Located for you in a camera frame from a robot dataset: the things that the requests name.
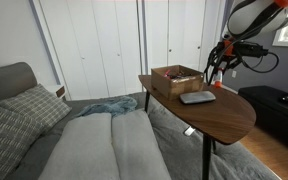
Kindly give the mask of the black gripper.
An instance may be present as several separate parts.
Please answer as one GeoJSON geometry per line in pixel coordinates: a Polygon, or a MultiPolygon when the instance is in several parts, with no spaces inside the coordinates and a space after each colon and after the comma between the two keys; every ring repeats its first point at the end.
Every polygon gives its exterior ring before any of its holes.
{"type": "Polygon", "coordinates": [[[268,50],[257,43],[246,41],[233,43],[232,41],[225,40],[222,60],[228,66],[237,66],[243,61],[244,56],[260,58],[267,54],[268,50]]]}

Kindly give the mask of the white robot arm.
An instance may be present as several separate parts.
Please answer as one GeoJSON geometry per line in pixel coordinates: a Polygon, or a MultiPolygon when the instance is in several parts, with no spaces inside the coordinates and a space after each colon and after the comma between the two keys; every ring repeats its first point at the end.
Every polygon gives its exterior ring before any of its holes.
{"type": "Polygon", "coordinates": [[[282,29],[288,25],[288,0],[235,0],[224,32],[221,59],[232,68],[244,56],[261,58],[269,54],[261,45],[247,42],[257,35],[282,29]]]}

